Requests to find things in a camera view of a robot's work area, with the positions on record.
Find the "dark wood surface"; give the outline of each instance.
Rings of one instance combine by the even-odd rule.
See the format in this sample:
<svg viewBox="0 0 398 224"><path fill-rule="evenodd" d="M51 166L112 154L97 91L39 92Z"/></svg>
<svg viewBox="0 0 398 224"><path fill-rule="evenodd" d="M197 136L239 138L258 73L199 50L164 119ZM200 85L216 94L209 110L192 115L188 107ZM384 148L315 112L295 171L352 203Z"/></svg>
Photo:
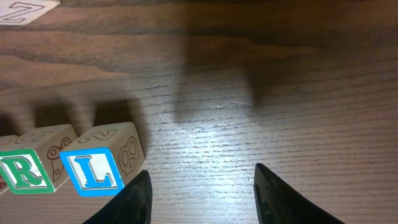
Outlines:
<svg viewBox="0 0 398 224"><path fill-rule="evenodd" d="M64 0L0 26L20 134L43 105L82 134L128 102L153 223L257 223L257 162L346 223L397 223L397 69L396 0ZM0 223L81 223L109 200L8 191Z"/></svg>

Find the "blue border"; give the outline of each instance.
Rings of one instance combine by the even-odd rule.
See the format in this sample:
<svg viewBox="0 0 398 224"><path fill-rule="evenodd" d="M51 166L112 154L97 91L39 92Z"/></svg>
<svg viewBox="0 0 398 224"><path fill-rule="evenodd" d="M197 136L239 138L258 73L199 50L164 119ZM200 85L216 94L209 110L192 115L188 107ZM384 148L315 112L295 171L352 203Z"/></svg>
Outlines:
<svg viewBox="0 0 398 224"><path fill-rule="evenodd" d="M105 154L106 159L109 162L109 166L111 167L114 179L118 186L117 189L104 189L104 190L83 190L80 187L77 177L75 176L72 167L68 161L68 156L84 156L84 155L92 155L92 154ZM118 168L116 167L116 163L114 162L112 152L106 147L99 147L94 149L81 149L81 150L72 150L72 151L63 151L60 153L60 158L62 160L65 169L67 170L70 180L74 184L76 191L82 197L97 197L97 196L113 196L117 195L124 187L123 181L120 178L120 174Z"/></svg>

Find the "wooden block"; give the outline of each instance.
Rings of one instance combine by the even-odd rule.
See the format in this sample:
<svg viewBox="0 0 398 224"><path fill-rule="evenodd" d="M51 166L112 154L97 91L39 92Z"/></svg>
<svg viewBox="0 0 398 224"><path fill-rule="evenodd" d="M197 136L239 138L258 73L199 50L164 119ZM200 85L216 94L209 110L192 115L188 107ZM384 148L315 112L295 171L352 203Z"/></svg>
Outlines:
<svg viewBox="0 0 398 224"><path fill-rule="evenodd" d="M60 0L1 0L0 25L28 24L60 3Z"/></svg>
<svg viewBox="0 0 398 224"><path fill-rule="evenodd" d="M145 157L132 122L95 126L64 151L61 160L81 196L116 195Z"/></svg>
<svg viewBox="0 0 398 224"><path fill-rule="evenodd" d="M60 152L77 135L72 125L36 128L0 151L0 172L15 194L55 192L67 179Z"/></svg>
<svg viewBox="0 0 398 224"><path fill-rule="evenodd" d="M18 138L18 136L16 135L0 137L0 151L2 150L3 145L10 143L16 138ZM3 194L6 190L8 190L8 185L4 178L0 175L0 195Z"/></svg>

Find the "blue letter l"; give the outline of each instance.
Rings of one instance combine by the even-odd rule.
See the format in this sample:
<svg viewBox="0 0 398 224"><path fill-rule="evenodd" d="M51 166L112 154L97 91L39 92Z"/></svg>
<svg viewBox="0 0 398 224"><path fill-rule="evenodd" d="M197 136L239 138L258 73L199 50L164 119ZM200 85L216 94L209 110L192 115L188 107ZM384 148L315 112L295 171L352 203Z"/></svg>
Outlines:
<svg viewBox="0 0 398 224"><path fill-rule="evenodd" d="M80 164L81 169L85 173L87 179L87 184L85 185L86 188L112 187L112 183L108 175L105 176L104 182L97 182L94 178L93 170L89 165L90 158L75 158L75 162Z"/></svg>

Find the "green border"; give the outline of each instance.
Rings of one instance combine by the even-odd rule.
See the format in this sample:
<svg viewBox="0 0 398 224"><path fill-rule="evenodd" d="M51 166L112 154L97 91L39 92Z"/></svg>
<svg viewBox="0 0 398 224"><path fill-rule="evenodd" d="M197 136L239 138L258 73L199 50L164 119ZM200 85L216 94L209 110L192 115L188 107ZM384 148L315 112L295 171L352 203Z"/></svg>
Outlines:
<svg viewBox="0 0 398 224"><path fill-rule="evenodd" d="M55 192L54 186L51 183L51 180L49 179L49 176L47 175L46 171L44 170L44 167L42 163L40 162L39 157L37 156L36 152L33 149L16 149L13 151L3 151L0 152L0 156L19 156L19 155L26 155L29 154L32 156L33 161L36 163L36 166L40 173L42 174L44 182L47 184L46 188L31 188L31 189L16 189L14 185L12 184L12 180L8 179L8 175L6 172L2 169L2 166L0 166L0 173L3 176L4 180L7 182L8 187L14 194L46 194L46 193L53 193Z"/></svg>

